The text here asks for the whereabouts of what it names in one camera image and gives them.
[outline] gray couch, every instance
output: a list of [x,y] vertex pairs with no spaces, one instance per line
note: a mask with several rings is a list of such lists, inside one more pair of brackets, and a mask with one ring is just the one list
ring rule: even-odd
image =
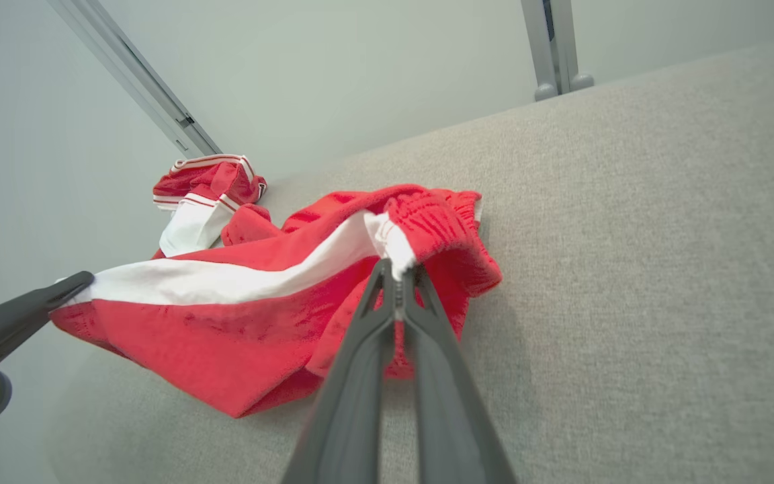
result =
[[[503,267],[464,354],[521,482],[774,483],[774,46],[431,132],[274,183],[479,190]],[[102,354],[46,445],[62,484],[279,481],[312,401],[233,420]],[[383,482],[417,481],[388,382]]]

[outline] gray upholstery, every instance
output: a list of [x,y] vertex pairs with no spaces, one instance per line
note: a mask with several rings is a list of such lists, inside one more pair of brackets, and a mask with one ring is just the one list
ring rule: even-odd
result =
[[[504,281],[463,338],[521,482],[774,483],[774,46],[532,104],[277,181],[479,190]],[[276,482],[311,401],[232,420],[96,356],[46,439],[62,484]],[[411,384],[383,482],[417,481]]]

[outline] white fabric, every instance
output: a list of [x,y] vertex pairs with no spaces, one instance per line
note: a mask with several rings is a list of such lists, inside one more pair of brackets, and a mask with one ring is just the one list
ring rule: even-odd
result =
[[177,209],[172,220],[160,235],[160,250],[166,257],[210,248],[234,214],[228,202],[192,193],[175,206]]
[[[182,202],[179,212],[186,208],[189,206]],[[140,261],[98,273],[95,282],[68,305],[95,299],[156,305],[246,303],[295,294],[372,256],[393,259],[399,268],[394,278],[417,261],[408,238],[387,214],[362,210],[343,221],[304,261],[285,270],[270,272],[210,261]]]
[[183,196],[154,195],[154,205],[157,205],[157,208],[163,211],[176,211],[181,200],[184,200]]
[[220,196],[220,201],[225,203],[229,208],[232,209],[232,211],[235,211],[241,207],[239,203],[235,202],[233,199],[228,198],[225,193]]

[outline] white wall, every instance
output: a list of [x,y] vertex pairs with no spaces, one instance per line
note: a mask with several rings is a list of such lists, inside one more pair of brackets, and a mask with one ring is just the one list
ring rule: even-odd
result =
[[[45,0],[0,0],[0,303],[150,257],[150,188],[179,156]],[[49,325],[0,365],[1,483],[55,484],[47,410],[93,350]]]
[[774,0],[571,1],[578,70],[597,85],[774,40]]
[[99,0],[267,178],[533,101],[519,0]]

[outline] white stripe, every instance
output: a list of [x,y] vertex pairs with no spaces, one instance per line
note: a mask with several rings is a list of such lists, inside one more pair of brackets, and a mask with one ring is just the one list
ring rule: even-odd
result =
[[226,205],[225,203],[217,202],[217,207],[223,209],[223,211],[227,212],[227,214],[234,214],[234,209],[231,208],[231,206]]
[[243,172],[247,174],[247,179],[251,182],[255,178],[255,174],[253,173],[252,169],[249,168],[249,160],[246,156],[241,155],[240,156],[241,165],[243,165]]
[[173,306],[247,303],[298,293],[372,256],[393,259],[396,279],[417,263],[408,238],[387,214],[363,210],[343,221],[304,261],[285,270],[210,261],[141,261],[98,273],[95,282],[67,304],[95,299]]
[[178,203],[155,203],[155,205],[164,212],[175,212],[178,209]]
[[210,205],[210,206],[217,205],[216,200],[211,200],[201,195],[196,195],[195,193],[188,193],[187,196],[184,197],[184,200],[185,201],[191,200],[194,202],[205,203],[205,205]]
[[225,193],[223,193],[223,195],[220,196],[220,199],[223,202],[226,202],[228,206],[231,207],[232,210],[237,210],[241,207],[239,203],[235,202],[233,199],[228,198],[228,196]]
[[474,220],[482,220],[482,199],[474,202]]
[[154,195],[154,202],[180,202],[183,196]]
[[246,156],[238,156],[238,155],[226,155],[226,154],[219,154],[219,155],[209,155],[205,157],[194,157],[194,159],[179,159],[175,162],[174,165],[172,165],[172,168],[169,170],[172,173],[177,173],[178,171],[181,171],[182,169],[190,169],[190,168],[203,168],[205,166],[213,166],[217,165],[217,163],[221,163],[224,161],[230,161],[235,163],[240,163],[243,166],[243,171],[247,174],[247,177],[249,177],[249,180],[252,181],[255,177],[255,174],[253,173],[252,169],[249,167],[249,160]]
[[179,203],[178,205],[179,206],[181,206],[181,205],[201,206],[202,208],[205,208],[206,210],[213,210],[213,209],[216,208],[215,205],[203,205],[202,203],[196,203],[196,202],[188,200],[188,199],[181,200],[181,203]]

